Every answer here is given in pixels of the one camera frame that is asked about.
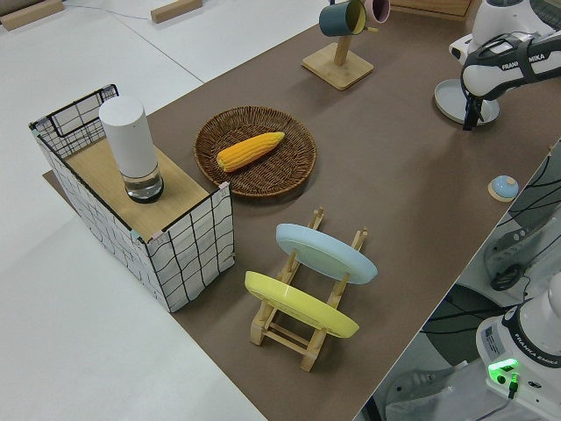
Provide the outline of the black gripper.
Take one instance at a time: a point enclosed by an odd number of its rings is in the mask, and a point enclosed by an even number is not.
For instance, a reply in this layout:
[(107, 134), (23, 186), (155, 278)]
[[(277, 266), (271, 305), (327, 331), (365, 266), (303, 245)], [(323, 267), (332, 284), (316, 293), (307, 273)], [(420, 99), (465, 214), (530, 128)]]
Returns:
[(484, 118), (481, 114), (483, 99), (475, 96), (469, 90), (464, 90), (466, 106), (465, 106), (465, 120), (463, 123), (463, 130), (470, 132), (475, 127), (475, 117), (481, 124), (484, 123)]

